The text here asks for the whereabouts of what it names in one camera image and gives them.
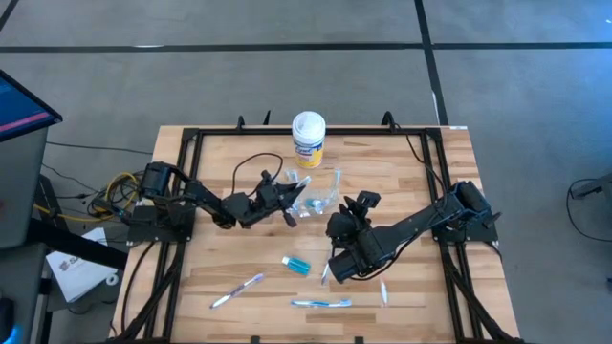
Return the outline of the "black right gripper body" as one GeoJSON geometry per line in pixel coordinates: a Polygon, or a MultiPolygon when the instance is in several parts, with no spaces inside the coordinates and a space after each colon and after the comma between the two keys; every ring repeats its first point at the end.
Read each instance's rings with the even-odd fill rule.
{"type": "Polygon", "coordinates": [[[344,204],[339,206],[339,213],[349,216],[362,224],[371,224],[367,217],[370,208],[375,208],[381,200],[381,195],[376,192],[363,190],[356,199],[348,196],[343,197],[344,204]]]}

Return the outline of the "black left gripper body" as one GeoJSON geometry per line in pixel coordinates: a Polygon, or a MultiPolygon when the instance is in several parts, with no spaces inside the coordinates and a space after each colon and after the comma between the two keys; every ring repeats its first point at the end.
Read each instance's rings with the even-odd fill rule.
{"type": "Polygon", "coordinates": [[[283,194],[276,191],[275,185],[277,182],[267,170],[261,173],[261,177],[262,180],[255,188],[255,198],[251,200],[248,225],[254,225],[276,211],[280,211],[286,224],[289,227],[296,227],[295,218],[282,207],[283,194]]]}

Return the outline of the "blue white toothbrush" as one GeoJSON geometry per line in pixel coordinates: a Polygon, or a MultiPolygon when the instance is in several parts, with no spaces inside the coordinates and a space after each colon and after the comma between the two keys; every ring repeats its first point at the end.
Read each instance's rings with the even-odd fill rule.
{"type": "Polygon", "coordinates": [[[302,308],[348,308],[352,306],[349,299],[341,299],[337,302],[326,302],[320,300],[292,300],[292,306],[302,308]]]}

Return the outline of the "Lysol wipes canister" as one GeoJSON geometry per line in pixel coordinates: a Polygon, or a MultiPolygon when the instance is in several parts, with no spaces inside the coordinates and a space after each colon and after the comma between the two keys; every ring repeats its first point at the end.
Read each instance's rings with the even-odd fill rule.
{"type": "Polygon", "coordinates": [[[323,158],[326,122],[322,115],[304,111],[292,122],[296,163],[303,168],[318,167],[323,158]]]}

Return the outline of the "black metal beam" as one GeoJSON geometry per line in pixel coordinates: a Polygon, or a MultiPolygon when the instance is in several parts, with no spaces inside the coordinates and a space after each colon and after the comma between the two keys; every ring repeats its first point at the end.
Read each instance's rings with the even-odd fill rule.
{"type": "Polygon", "coordinates": [[[126,252],[85,239],[34,218],[31,218],[29,223],[27,242],[44,244],[51,250],[119,270],[124,270],[128,258],[126,252]]]}

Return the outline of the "white printed booklet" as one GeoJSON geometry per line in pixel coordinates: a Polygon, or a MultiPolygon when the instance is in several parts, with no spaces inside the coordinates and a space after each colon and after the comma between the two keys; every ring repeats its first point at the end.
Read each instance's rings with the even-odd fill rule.
{"type": "Polygon", "coordinates": [[[46,260],[68,303],[77,301],[99,284],[106,284],[106,277],[110,274],[119,276],[118,269],[89,262],[63,252],[49,253],[46,260]]]}

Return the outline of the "grey floor box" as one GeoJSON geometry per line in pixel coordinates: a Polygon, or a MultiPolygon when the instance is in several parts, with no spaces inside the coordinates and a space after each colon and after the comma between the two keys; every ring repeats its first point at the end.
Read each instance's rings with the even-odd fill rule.
{"type": "Polygon", "coordinates": [[[570,192],[574,199],[583,199],[594,193],[603,193],[605,199],[612,202],[612,173],[590,180],[570,192]]]}

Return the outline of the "grey cabinet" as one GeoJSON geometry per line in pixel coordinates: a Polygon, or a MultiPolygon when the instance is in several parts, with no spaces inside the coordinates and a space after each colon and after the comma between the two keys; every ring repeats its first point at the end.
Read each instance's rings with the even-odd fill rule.
{"type": "Polygon", "coordinates": [[[25,243],[47,129],[0,142],[0,249],[25,243]]]}

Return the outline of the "tilted flat screen monitor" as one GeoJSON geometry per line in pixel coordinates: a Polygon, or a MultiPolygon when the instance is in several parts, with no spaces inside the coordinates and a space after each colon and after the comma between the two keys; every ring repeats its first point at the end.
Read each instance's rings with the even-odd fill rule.
{"type": "Polygon", "coordinates": [[[0,69],[0,142],[62,121],[55,109],[0,69]]]}

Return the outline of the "black metal table frame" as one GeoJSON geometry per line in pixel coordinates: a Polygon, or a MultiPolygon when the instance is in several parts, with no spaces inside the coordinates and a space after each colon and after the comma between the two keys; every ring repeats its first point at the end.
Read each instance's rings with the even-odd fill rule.
{"type": "MultiPolygon", "coordinates": [[[[333,126],[314,186],[326,185],[336,168],[339,191],[375,191],[373,212],[388,225],[431,204],[435,182],[479,182],[470,135],[449,127],[333,126]]],[[[128,255],[108,344],[217,343],[492,343],[443,271],[443,246],[431,235],[411,244],[380,281],[328,282],[320,276],[330,248],[324,218],[288,227],[280,216],[249,229],[221,229],[195,212],[184,244],[143,244],[128,255]],[[307,276],[289,270],[284,256],[311,265],[307,276]],[[264,279],[218,309],[209,306],[254,275],[264,279]],[[292,300],[337,302],[348,308],[302,308],[292,300]]]]}

